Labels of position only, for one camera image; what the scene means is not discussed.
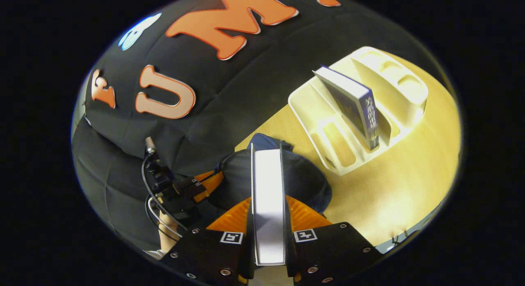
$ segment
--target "wooden table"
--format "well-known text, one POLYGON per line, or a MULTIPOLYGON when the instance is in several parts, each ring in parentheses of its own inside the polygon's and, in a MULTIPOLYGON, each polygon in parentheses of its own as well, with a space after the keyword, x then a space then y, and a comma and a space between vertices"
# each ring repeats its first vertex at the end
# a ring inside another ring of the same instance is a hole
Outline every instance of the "wooden table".
POLYGON ((373 246, 402 234, 441 202, 457 172, 461 147, 459 111, 450 93, 418 66, 389 55, 427 84, 428 99, 412 132, 379 157, 343 176, 330 172, 289 105, 235 148, 246 148, 255 133, 294 145, 294 153, 312 161, 332 186, 326 217, 334 223, 349 222, 373 246))

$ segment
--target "book cover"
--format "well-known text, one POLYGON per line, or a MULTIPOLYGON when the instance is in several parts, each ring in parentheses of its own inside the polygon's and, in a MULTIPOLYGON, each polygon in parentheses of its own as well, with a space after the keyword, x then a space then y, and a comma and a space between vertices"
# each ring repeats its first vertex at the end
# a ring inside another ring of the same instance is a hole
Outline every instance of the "book cover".
POLYGON ((379 146, 377 117, 372 90, 326 66, 313 71, 332 95, 341 112, 359 130, 371 150, 379 146))

